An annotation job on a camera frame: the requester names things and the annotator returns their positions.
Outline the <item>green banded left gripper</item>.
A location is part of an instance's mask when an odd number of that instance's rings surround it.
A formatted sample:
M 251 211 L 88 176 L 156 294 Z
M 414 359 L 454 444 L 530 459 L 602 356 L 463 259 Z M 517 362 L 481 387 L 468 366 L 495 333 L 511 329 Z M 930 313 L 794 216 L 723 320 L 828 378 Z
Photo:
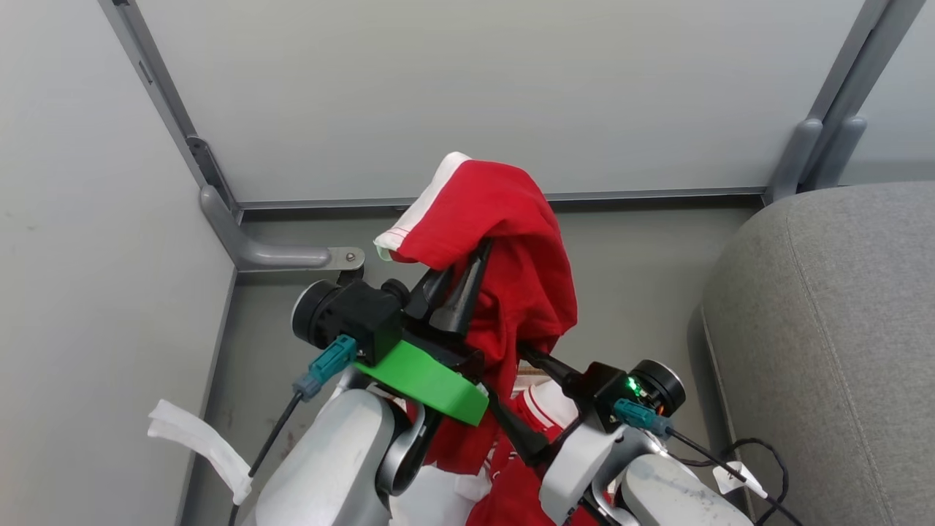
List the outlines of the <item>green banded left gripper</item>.
M 449 296 L 453 267 L 429 269 L 421 277 L 405 307 L 406 316 L 420 321 L 354 326 L 364 353 L 357 364 L 361 372 L 392 392 L 471 427 L 480 425 L 489 403 L 478 388 L 486 359 L 464 337 L 470 331 L 492 247 L 492 239 L 481 239 Z M 430 326 L 421 322 L 428 320 Z

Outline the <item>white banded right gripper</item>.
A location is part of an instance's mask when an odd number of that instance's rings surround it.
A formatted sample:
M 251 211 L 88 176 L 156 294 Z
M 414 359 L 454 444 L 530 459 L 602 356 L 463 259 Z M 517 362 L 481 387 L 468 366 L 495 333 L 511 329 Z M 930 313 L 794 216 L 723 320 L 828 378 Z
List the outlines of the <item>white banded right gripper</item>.
M 584 400 L 584 374 L 529 343 L 519 343 L 519 357 L 545 372 L 572 400 Z M 535 432 L 490 390 L 488 410 L 526 466 L 545 466 L 550 441 Z M 627 513 L 617 510 L 606 496 L 627 466 L 622 442 L 627 426 L 610 433 L 581 424 L 562 443 L 557 456 L 542 477 L 541 508 L 555 525 L 565 525 L 584 506 L 601 525 L 625 525 Z

